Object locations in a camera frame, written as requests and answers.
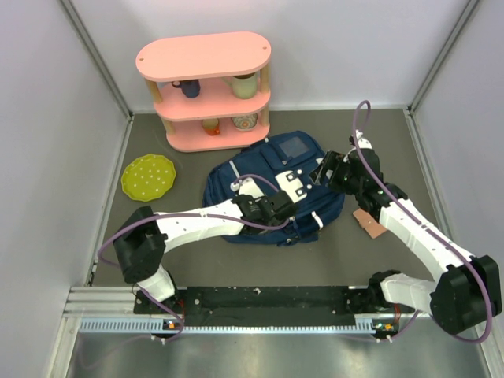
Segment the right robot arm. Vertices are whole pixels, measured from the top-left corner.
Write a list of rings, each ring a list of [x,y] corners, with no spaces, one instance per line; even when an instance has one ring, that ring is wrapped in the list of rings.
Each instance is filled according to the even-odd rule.
[[[502,312],[499,267],[446,237],[398,186],[384,181],[371,143],[351,139],[347,154],[328,151],[309,177],[316,185],[355,197],[359,208],[401,240],[432,276],[420,280],[388,271],[373,278],[367,299],[376,311],[394,304],[424,312],[446,333],[458,335]]]

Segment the navy blue student backpack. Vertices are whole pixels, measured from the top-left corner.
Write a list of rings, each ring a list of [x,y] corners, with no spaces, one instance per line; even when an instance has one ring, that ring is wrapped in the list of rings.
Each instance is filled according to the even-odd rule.
[[[325,156],[320,144],[302,131],[265,138],[210,171],[202,205],[213,206],[235,195],[254,198],[285,191],[297,207],[294,219],[281,229],[226,236],[230,243],[291,246],[318,240],[319,231],[336,220],[345,195],[312,183],[309,174]]]

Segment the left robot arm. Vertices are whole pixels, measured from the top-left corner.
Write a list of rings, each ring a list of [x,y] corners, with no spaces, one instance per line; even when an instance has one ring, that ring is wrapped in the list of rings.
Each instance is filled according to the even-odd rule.
[[[161,312],[178,305],[176,285],[161,266],[169,251],[218,236],[253,235],[280,230],[296,214],[290,190],[273,186],[270,195],[252,188],[255,175],[230,184],[234,196],[205,208],[178,213],[155,213],[149,206],[137,209],[113,237],[113,248],[124,282],[147,292]]]

